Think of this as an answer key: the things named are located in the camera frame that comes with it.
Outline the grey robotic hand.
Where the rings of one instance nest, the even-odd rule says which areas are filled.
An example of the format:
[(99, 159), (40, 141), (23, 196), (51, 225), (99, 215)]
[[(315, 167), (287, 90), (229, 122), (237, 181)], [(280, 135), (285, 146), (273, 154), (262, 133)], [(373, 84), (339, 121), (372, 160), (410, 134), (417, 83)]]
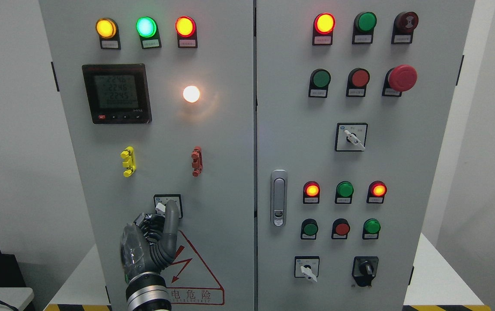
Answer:
[(154, 214), (141, 213), (121, 235), (121, 265), (125, 281), (142, 273), (159, 274), (174, 262), (177, 249), (179, 208), (169, 200)]

